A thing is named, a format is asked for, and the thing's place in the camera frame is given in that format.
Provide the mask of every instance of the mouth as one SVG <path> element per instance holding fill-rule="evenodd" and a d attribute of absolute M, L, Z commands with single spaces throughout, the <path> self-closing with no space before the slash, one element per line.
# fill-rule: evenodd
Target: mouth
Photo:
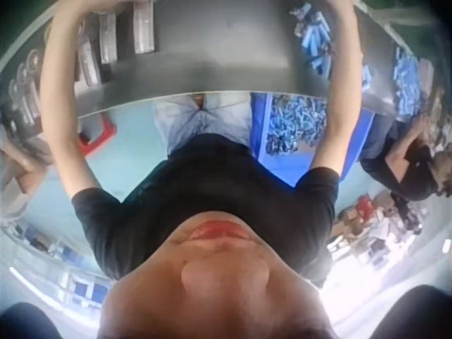
<path fill-rule="evenodd" d="M 231 238 L 240 240 L 250 240 L 250 234 L 242 226 L 230 221 L 208 221 L 199 225 L 188 236 L 187 241 L 213 240 L 220 238 Z"/>

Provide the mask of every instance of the floor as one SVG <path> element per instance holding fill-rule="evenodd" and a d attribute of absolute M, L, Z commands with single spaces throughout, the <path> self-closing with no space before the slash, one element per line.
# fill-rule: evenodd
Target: floor
<path fill-rule="evenodd" d="M 160 161 L 166 158 L 165 147 L 153 123 L 151 101 L 115 109 L 110 114 L 118 127 L 118 134 L 97 153 L 88 157 L 90 167 L 102 187 L 120 201 L 148 175 Z M 86 118 L 82 125 L 98 124 L 98 117 Z M 356 164 L 340 184 L 336 210 L 352 205 L 361 195 L 376 195 L 383 187 Z M 67 198 L 58 174 L 52 167 L 33 200 L 24 220 L 39 231 L 60 239 L 85 256 L 83 265 L 98 270 L 92 252 L 85 240 L 81 224 L 77 220 L 71 202 Z"/>

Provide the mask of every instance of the lips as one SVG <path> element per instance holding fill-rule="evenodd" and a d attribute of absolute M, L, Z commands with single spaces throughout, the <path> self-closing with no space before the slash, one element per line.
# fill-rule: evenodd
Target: lips
<path fill-rule="evenodd" d="M 208 221 L 198 226 L 188 237 L 191 240 L 235 238 L 250 240 L 249 233 L 240 225 L 230 221 Z"/>

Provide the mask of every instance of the worker in black shirt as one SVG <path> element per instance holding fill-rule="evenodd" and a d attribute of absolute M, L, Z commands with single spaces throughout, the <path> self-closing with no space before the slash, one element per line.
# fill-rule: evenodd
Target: worker in black shirt
<path fill-rule="evenodd" d="M 362 168 L 408 201 L 450 195 L 452 153 L 443 151 L 432 157 L 428 128 L 429 121 L 422 115 L 409 124 L 377 114 L 360 155 Z"/>
<path fill-rule="evenodd" d="M 302 276 L 331 233 L 361 108 L 362 53 L 352 1 L 328 0 L 337 23 L 328 125 L 295 188 L 251 156 L 243 139 L 246 95 L 226 104 L 227 95 L 206 96 L 219 100 L 217 108 L 238 109 L 242 120 L 236 125 L 189 103 L 201 122 L 194 129 L 187 119 L 180 129 L 158 116 L 162 105 L 169 104 L 170 113 L 180 102 L 159 101 L 168 160 L 123 203 L 102 190 L 78 149 L 73 91 L 81 18 L 119 2 L 60 1 L 40 86 L 42 126 L 61 181 L 101 269 L 118 280 L 102 308 L 100 336 L 333 338 L 318 292 Z"/>

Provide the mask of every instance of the black t-shirt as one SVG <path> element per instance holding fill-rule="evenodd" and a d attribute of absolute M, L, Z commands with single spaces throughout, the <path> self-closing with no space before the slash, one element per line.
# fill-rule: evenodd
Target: black t-shirt
<path fill-rule="evenodd" d="M 418 148 L 415 144 L 410 146 L 405 156 L 410 165 L 399 183 L 385 159 L 394 143 L 393 139 L 388 139 L 378 157 L 362 159 L 363 170 L 392 192 L 409 201 L 422 201 L 436 193 L 438 184 L 429 169 L 429 163 L 432 162 L 430 149 L 427 146 Z"/>
<path fill-rule="evenodd" d="M 336 172 L 318 168 L 292 188 L 248 148 L 203 134 L 160 163 L 123 203 L 102 189 L 81 191 L 72 203 L 97 262 L 114 279 L 140 266 L 183 221 L 212 210 L 241 218 L 303 273 L 325 249 L 338 182 Z"/>

